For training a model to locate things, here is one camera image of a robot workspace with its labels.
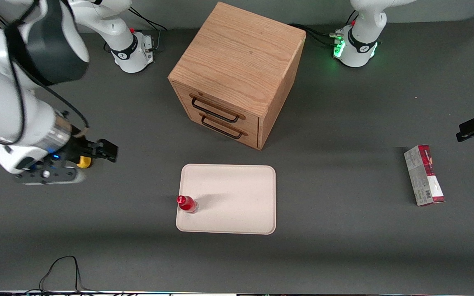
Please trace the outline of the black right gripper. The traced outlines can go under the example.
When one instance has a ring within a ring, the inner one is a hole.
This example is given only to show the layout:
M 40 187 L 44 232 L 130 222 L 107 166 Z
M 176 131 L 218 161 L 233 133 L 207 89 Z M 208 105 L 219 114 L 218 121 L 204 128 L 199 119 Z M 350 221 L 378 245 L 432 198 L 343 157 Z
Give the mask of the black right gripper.
M 58 160 L 74 163 L 81 169 L 88 169 L 92 166 L 93 159 L 116 162 L 117 150 L 115 144 L 105 139 L 99 139 L 95 143 L 87 140 L 85 136 L 72 136 L 60 150 L 55 152 L 55 155 L 58 156 Z

